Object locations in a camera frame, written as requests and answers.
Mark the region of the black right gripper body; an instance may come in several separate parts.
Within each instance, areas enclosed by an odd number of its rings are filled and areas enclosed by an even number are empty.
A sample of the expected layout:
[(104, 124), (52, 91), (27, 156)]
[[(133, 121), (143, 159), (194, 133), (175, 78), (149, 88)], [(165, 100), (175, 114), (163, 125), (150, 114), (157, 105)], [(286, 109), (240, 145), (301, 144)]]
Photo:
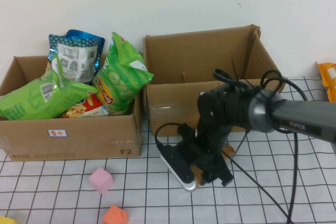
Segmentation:
[(187, 124), (181, 124), (177, 133), (182, 137), (177, 151), (188, 166), (196, 166), (200, 170), (216, 169), (219, 171), (226, 164), (222, 149), (229, 135), (229, 128), (221, 126), (218, 131), (199, 124), (194, 130)]

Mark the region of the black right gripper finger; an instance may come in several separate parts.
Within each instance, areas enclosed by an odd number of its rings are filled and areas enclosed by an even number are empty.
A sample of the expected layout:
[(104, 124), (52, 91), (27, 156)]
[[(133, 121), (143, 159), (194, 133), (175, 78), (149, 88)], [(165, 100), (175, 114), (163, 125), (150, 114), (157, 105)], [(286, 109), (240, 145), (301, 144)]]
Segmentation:
[(212, 183), (218, 178), (218, 171), (216, 169), (204, 169), (201, 173), (201, 185)]
[(234, 179), (227, 165), (220, 169), (219, 179), (222, 181), (222, 186), (227, 186)]

